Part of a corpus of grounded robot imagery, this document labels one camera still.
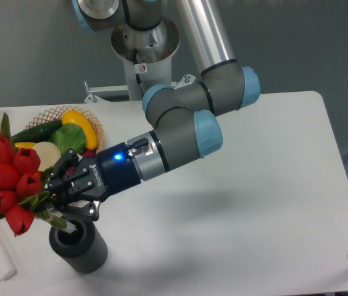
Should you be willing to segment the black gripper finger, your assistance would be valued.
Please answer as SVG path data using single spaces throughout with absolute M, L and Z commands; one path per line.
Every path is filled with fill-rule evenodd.
M 67 149 L 54 165 L 54 170 L 49 178 L 50 181 L 59 180 L 71 167 L 76 167 L 80 162 L 79 155 L 73 148 Z
M 66 218 L 78 218 L 86 221 L 97 221 L 100 217 L 99 208 L 100 202 L 79 200 L 68 205 L 59 205 L 57 202 L 52 202 L 53 207 Z

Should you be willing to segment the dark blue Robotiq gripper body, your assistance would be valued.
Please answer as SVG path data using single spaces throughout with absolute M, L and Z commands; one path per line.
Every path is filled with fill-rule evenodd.
M 47 185 L 54 202 L 68 205 L 79 200 L 104 202 L 140 183 L 129 148 L 122 142 L 94 157 L 80 158 L 77 166 L 71 167 L 59 180 L 48 180 Z

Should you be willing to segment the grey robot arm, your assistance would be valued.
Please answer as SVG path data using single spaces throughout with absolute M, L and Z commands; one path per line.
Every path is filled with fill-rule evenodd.
M 177 1 L 201 80 L 172 88 L 161 74 L 139 80 L 142 108 L 152 129 L 93 157 L 68 150 L 48 181 L 53 206 L 66 215 L 97 220 L 98 208 L 75 208 L 80 200 L 103 202 L 109 196 L 182 167 L 217 151 L 223 136 L 217 117 L 247 107 L 260 96 L 260 82 L 250 67 L 240 67 L 215 1 Z M 112 45 L 134 65 L 155 61 L 177 44 L 169 39 L 176 27 L 161 13 L 160 1 L 74 1 L 84 28 L 113 28 Z

